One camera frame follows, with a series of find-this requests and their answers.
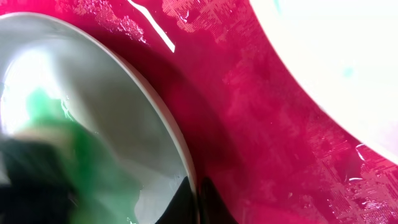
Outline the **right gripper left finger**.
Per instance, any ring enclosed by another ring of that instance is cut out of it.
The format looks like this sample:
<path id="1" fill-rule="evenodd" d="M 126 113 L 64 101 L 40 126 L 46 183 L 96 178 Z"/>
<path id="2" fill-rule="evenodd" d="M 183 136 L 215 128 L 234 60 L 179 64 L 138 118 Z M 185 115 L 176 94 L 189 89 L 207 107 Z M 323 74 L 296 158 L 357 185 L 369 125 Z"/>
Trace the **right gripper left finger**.
<path id="1" fill-rule="evenodd" d="M 185 177 L 165 212 L 155 224 L 195 224 L 197 222 L 195 205 L 189 179 Z"/>

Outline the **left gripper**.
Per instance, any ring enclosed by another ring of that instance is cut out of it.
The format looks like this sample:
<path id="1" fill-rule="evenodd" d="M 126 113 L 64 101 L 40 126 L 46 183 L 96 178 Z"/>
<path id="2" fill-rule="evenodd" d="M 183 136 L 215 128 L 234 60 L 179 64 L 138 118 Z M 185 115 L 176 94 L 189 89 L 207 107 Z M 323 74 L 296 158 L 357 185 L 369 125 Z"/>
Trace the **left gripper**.
<path id="1" fill-rule="evenodd" d="M 1 184 L 1 223 L 70 223 L 76 190 L 53 146 L 7 139 L 1 156 L 10 181 Z"/>

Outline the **yellow green sponge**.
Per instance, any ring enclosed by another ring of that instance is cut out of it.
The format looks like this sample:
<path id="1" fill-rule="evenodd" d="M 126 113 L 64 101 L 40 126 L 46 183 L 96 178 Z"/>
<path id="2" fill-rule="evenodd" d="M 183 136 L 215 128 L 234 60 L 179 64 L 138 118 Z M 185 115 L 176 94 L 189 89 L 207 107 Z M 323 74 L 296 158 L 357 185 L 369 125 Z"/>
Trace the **yellow green sponge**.
<path id="1" fill-rule="evenodd" d="M 25 99 L 29 119 L 19 130 L 51 144 L 75 191 L 70 223 L 137 223 L 141 185 L 96 133 L 81 125 L 65 100 L 37 88 Z"/>

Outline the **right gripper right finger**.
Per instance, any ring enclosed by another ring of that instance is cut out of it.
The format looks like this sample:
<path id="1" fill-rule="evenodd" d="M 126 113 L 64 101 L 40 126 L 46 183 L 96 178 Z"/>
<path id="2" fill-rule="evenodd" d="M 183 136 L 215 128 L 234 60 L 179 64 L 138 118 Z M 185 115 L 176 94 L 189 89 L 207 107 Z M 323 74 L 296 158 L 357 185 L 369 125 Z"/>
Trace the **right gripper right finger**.
<path id="1" fill-rule="evenodd" d="M 198 204 L 201 224 L 238 224 L 208 177 L 202 179 Z"/>

